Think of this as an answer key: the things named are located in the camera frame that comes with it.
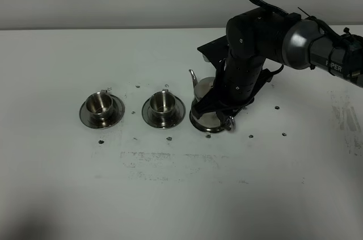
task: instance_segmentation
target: metal teapot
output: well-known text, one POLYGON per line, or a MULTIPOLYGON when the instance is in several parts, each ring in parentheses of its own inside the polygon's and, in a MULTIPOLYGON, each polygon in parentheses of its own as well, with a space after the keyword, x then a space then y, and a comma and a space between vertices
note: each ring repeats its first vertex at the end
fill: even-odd
MULTIPOLYGON (((194 106, 213 87, 214 77, 206 77, 198 82, 194 71, 191 69, 189 72, 193 80, 194 100, 192 106, 194 106)), ((190 112, 189 118, 193 126, 203 132, 218 133, 223 130, 232 131, 235 129, 235 122, 232 116, 229 116, 228 121, 225 123, 219 120, 215 112, 205 113, 199 119, 196 119, 192 112, 190 112)))

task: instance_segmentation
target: metal cup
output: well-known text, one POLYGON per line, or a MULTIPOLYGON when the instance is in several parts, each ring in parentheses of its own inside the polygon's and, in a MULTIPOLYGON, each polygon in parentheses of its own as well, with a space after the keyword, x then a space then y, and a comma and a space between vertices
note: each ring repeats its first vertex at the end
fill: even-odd
POLYGON ((105 90, 90 95, 86 100, 86 109, 95 120, 107 120, 115 110, 113 99, 105 90))
POLYGON ((152 114, 158 119, 167 120, 175 113, 175 96, 168 90, 153 94, 149 103, 152 114))

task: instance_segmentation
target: teapot spout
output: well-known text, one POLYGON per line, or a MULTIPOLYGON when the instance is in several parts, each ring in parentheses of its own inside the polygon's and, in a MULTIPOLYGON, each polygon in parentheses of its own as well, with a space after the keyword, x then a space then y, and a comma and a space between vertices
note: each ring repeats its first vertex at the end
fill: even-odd
POLYGON ((191 76, 192 76, 192 80, 193 80, 193 87, 197 86, 198 84, 198 79, 197 77, 195 76, 195 73, 192 69, 189 70, 191 76))

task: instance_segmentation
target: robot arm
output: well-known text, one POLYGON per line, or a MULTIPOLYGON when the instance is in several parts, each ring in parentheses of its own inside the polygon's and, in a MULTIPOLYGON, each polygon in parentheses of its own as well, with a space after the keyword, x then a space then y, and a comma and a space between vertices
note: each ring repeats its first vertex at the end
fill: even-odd
POLYGON ((225 122, 282 71, 319 67, 332 75, 363 86, 363 38, 345 29, 336 34, 325 22, 288 14, 262 0, 259 7, 230 19, 226 36, 198 50, 216 68, 213 88, 192 107, 195 118, 216 112, 225 122), (266 58, 281 63, 278 71, 262 69, 266 58))

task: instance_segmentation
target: table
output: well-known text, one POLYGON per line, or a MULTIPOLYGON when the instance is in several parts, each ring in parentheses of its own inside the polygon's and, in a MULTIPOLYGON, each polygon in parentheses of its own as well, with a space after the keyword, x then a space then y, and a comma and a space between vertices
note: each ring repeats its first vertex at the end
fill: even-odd
POLYGON ((46 239, 362 239, 361 88, 285 68, 235 133, 207 138, 188 116, 167 130, 145 124, 143 103, 166 87, 189 112, 188 69, 214 75, 196 48, 223 34, 1 31, 1 233, 31 220, 46 239), (79 108, 102 89, 125 115, 86 128, 79 108))

